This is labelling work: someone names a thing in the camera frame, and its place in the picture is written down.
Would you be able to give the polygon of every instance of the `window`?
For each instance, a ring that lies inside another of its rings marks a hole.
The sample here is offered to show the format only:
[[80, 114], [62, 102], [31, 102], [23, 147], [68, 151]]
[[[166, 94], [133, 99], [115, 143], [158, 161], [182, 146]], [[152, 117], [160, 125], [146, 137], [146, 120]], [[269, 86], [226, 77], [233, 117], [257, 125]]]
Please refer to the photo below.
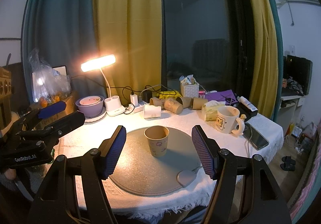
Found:
[[193, 74], [208, 91], [232, 89], [248, 97], [251, 36], [249, 0], [163, 0], [162, 83], [179, 90], [178, 78]]

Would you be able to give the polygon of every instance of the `yellow curtain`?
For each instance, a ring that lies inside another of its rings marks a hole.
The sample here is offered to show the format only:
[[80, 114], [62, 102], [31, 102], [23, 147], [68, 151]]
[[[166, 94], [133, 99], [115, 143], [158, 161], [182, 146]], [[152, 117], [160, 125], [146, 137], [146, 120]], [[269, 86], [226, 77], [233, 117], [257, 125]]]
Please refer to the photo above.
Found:
[[[141, 91], [161, 82], [162, 0], [94, 0], [100, 54], [116, 63], [103, 69], [111, 87]], [[124, 91], [129, 99], [130, 91]], [[112, 89], [123, 103], [122, 89]]]
[[251, 0], [255, 29], [255, 61], [250, 101], [270, 118], [278, 84], [277, 43], [269, 0]]

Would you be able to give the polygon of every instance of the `mug handle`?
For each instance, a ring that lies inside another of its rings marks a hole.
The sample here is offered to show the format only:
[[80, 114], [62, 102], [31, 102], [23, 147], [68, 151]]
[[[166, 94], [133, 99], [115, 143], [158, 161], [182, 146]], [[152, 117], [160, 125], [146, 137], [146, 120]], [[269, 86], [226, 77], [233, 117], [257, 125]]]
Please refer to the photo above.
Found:
[[236, 121], [239, 124], [239, 129], [238, 130], [232, 130], [232, 133], [235, 135], [243, 135], [243, 131], [245, 128], [245, 124], [244, 124], [244, 120], [242, 120], [241, 118], [236, 118]]

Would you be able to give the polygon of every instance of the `phone screen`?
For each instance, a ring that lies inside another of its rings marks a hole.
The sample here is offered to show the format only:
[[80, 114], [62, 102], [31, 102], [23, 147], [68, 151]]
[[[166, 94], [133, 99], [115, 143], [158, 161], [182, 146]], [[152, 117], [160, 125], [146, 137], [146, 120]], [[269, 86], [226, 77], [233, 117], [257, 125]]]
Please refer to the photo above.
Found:
[[260, 150], [269, 145], [269, 141], [265, 139], [256, 129], [253, 128], [249, 123], [245, 123], [245, 129], [243, 132], [244, 137], [250, 141], [252, 146], [256, 150]]

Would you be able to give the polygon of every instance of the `lamp head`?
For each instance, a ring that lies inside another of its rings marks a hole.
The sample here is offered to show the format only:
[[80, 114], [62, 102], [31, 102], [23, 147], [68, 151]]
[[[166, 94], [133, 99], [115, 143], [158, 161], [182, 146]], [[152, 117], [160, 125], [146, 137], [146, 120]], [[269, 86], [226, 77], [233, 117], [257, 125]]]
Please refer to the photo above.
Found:
[[110, 54], [100, 58], [89, 60], [81, 65], [83, 72], [101, 69], [102, 67], [109, 66], [116, 62], [115, 55]]

